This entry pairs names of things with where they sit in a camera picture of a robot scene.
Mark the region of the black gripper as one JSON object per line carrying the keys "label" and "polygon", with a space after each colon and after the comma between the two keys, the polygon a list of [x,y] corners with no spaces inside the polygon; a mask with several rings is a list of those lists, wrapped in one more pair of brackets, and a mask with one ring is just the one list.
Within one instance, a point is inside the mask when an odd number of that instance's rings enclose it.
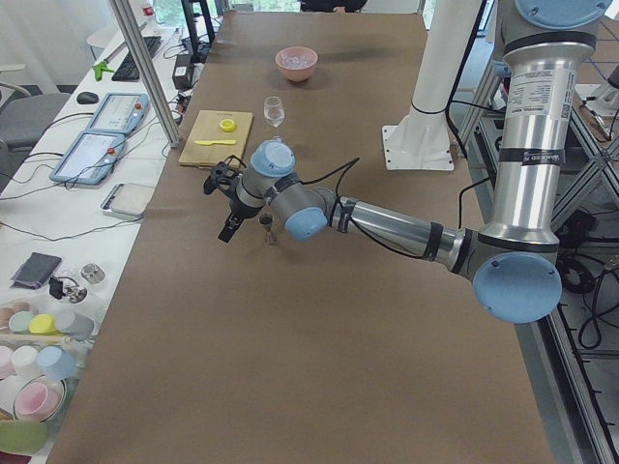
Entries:
{"label": "black gripper", "polygon": [[229,243],[240,228],[240,220],[247,218],[246,205],[239,199],[237,187],[241,180],[242,171],[233,167],[218,167],[219,190],[228,198],[230,215],[226,218],[218,239]]}

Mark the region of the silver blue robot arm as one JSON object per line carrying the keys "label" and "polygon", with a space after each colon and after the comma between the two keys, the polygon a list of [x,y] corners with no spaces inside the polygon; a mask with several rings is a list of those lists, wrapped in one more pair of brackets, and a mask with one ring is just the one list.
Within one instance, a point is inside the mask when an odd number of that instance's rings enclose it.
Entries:
{"label": "silver blue robot arm", "polygon": [[292,150],[272,138],[239,167],[222,161],[206,178],[204,191],[220,191],[229,202],[220,239],[229,241],[246,219],[269,207],[297,241],[325,228],[359,233],[468,279],[478,302],[498,319],[524,324],[546,317],[562,294],[551,218],[576,76],[595,51],[608,7],[605,1],[498,3],[491,61],[508,73],[510,86],[491,214],[480,230],[450,229],[302,181]]}

